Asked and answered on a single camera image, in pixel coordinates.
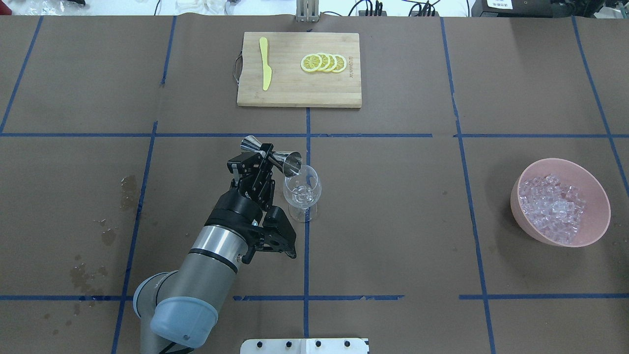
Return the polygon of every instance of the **lemon slice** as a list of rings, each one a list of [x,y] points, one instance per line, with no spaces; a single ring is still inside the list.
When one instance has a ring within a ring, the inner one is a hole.
[[[330,63],[328,64],[327,67],[325,67],[325,69],[323,69],[323,72],[330,72],[332,70],[334,70],[334,68],[337,67],[337,57],[336,54],[328,54],[328,56],[330,57]]]
[[[330,55],[328,53],[317,53],[321,57],[321,66],[317,71],[324,71],[330,65]]]
[[[332,69],[332,72],[342,72],[343,70],[345,70],[345,67],[347,67],[347,60],[345,60],[345,57],[340,55],[340,54],[335,54],[334,55],[334,60],[337,62],[336,66],[334,67],[334,69]]]
[[[318,54],[308,54],[301,59],[301,69],[305,72],[317,71],[323,63],[323,58]]]

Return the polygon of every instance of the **blue tape line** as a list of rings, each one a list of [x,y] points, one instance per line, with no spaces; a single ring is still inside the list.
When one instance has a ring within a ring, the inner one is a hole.
[[[3,137],[149,137],[149,133],[1,133]]]
[[[310,165],[310,107],[306,108],[306,164]],[[310,296],[310,222],[304,224],[304,338],[310,337],[309,329]]]
[[[432,134],[345,134],[345,133],[332,133],[332,134],[312,134],[315,138],[432,138]]]
[[[133,225],[133,236],[131,237],[131,246],[129,247],[129,257],[126,261],[125,282],[122,287],[122,297],[126,297],[129,289],[129,279],[131,277],[131,266],[133,265],[133,255],[135,254],[135,243],[138,239],[138,230],[140,228],[140,217],[142,216],[142,207],[144,206],[144,196],[147,191],[148,172],[151,167],[151,158],[153,157],[153,146],[155,144],[155,133],[157,131],[157,122],[153,123],[153,132],[151,133],[151,142],[148,145],[147,161],[144,165],[144,177],[142,178],[142,188],[140,189],[140,198],[138,201],[138,209],[135,213],[135,224]],[[120,327],[122,325],[122,317],[125,313],[125,302],[120,301],[118,308],[118,320],[116,321],[116,331],[114,332],[114,340],[111,345],[111,354],[116,354],[118,349],[118,338],[120,337]]]
[[[3,301],[121,301],[112,295],[0,295]]]
[[[629,299],[629,293],[581,293],[581,294],[488,294],[459,295],[459,300],[537,300],[537,299]]]
[[[598,106],[598,112],[601,114],[601,119],[603,120],[603,125],[605,126],[605,131],[607,132],[607,136],[610,140],[611,151],[614,154],[614,159],[616,159],[616,164],[618,165],[618,171],[620,172],[620,177],[623,180],[623,184],[625,186],[625,193],[629,197],[629,183],[627,183],[627,177],[625,176],[625,170],[623,169],[623,165],[620,162],[620,156],[618,155],[618,151],[616,150],[616,144],[614,144],[614,138],[612,137],[610,125],[607,123],[607,118],[605,117],[605,112],[603,111],[603,105],[601,104],[601,99],[598,96],[598,91],[596,90],[596,85],[594,85],[594,79],[592,78],[592,74],[589,70],[589,65],[587,64],[586,54],[583,51],[583,45],[581,45],[581,36],[579,35],[579,29],[577,27],[576,17],[572,17],[572,27],[574,28],[574,36],[577,39],[577,44],[579,45],[579,51],[581,53],[581,59],[583,60],[583,66],[586,69],[587,79],[590,82],[590,86],[592,87],[592,92],[594,93],[594,99],[596,100],[596,106]]]
[[[403,299],[404,295],[310,295],[312,301],[397,301]]]
[[[22,76],[24,76],[24,71],[26,70],[28,59],[31,57],[31,53],[33,52],[33,47],[35,46],[37,35],[39,34],[39,30],[42,27],[42,21],[43,21],[43,16],[40,16],[39,21],[37,21],[37,27],[35,27],[35,32],[33,33],[33,39],[31,39],[31,45],[28,46],[28,51],[26,52],[26,57],[24,57],[22,68],[19,70],[18,79],[15,81],[15,86],[13,86],[13,92],[11,93],[11,98],[9,99],[9,103],[6,106],[6,110],[4,111],[2,123],[0,123],[0,133],[4,131],[6,120],[9,118],[9,112],[11,112],[11,107],[13,106],[13,100],[15,100],[15,95],[18,93],[19,83],[22,81]]]
[[[247,295],[234,296],[234,301],[303,301],[303,295]]]
[[[455,134],[455,138],[607,138],[606,134]]]
[[[403,299],[404,295],[308,295],[309,301],[397,301]],[[247,295],[234,296],[234,301],[303,301],[302,295]]]
[[[157,137],[246,137],[254,135],[260,138],[303,138],[306,134],[283,134],[283,133],[158,133]]]
[[[172,49],[172,39],[175,36],[175,25],[177,24],[177,16],[172,17],[172,25],[170,26],[170,39],[168,39],[168,50],[166,51],[166,60],[164,61],[164,75],[162,76],[161,85],[166,83],[166,74],[168,73],[168,63],[170,61],[170,50]]]
[[[459,110],[457,109],[457,103],[454,100],[454,81],[452,80],[452,66],[450,65],[450,54],[448,52],[448,40],[445,34],[445,23],[443,17],[439,18],[441,21],[441,34],[443,37],[443,50],[445,52],[445,63],[448,69],[448,81],[450,83],[450,95],[452,96],[452,108],[454,110],[455,122],[457,125],[457,135],[459,140],[459,151],[461,153],[461,163],[463,165],[463,176],[465,178],[465,190],[467,192],[467,203],[470,209],[470,218],[472,219],[472,231],[474,233],[474,243],[476,244],[476,261],[478,265],[479,278],[481,279],[481,290],[483,296],[483,305],[485,308],[485,320],[487,322],[487,335],[489,336],[489,349],[492,354],[496,354],[496,345],[494,342],[494,331],[491,324],[491,314],[489,313],[489,301],[486,298],[487,287],[485,285],[485,272],[482,265],[481,255],[481,243],[478,239],[478,230],[476,227],[476,216],[474,214],[474,202],[472,201],[472,188],[470,187],[469,175],[467,173],[467,161],[465,160],[465,147],[463,145],[461,124],[459,121]]]

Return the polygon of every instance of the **water stain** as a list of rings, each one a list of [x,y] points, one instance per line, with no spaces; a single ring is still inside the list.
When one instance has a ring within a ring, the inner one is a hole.
[[[120,181],[122,187],[122,197],[120,199],[120,208],[122,210],[135,209],[138,207],[138,182],[135,175],[124,177]]]
[[[89,275],[86,272],[85,263],[81,263],[70,270],[70,279],[74,287],[79,288],[83,293],[91,288],[91,286],[87,284]]]
[[[88,272],[86,264],[81,263],[70,270],[70,279],[72,280],[74,288],[78,288],[81,293],[91,296],[103,296],[103,290],[101,288],[95,288],[92,283],[97,278],[96,275],[101,275],[101,277],[98,278],[102,278],[106,277],[108,273],[105,266],[101,266],[95,272]],[[79,313],[81,313],[81,306],[74,304],[74,315],[77,316]]]
[[[105,245],[111,246],[116,240],[116,233],[114,229],[107,229],[107,231],[103,231],[101,239]]]
[[[109,274],[109,272],[107,271],[107,268],[105,268],[105,266],[101,266],[100,268],[98,268],[98,273],[100,275],[102,275],[103,277],[106,277],[107,274]]]

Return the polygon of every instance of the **light blue joint cover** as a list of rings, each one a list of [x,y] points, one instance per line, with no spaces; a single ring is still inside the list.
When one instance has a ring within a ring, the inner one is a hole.
[[[218,321],[214,306],[195,297],[169,297],[157,304],[151,330],[169,341],[199,348]]]
[[[144,285],[150,282],[153,278],[159,277],[160,275],[164,274],[168,274],[168,272],[163,271],[162,273],[157,273],[152,277],[148,277],[146,280],[140,283],[140,286],[137,289],[135,289],[135,293],[133,293],[133,312],[135,312],[135,315],[138,316],[138,318],[140,318],[140,313],[138,312],[138,296],[140,296],[140,292],[142,291],[142,289],[144,289]]]

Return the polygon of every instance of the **metal jigger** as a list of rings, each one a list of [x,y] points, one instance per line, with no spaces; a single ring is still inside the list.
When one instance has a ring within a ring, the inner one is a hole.
[[[240,150],[243,152],[257,152],[261,147],[262,143],[253,135],[246,136],[240,143]],[[268,159],[286,177],[295,176],[301,169],[301,154],[297,151],[273,151]]]

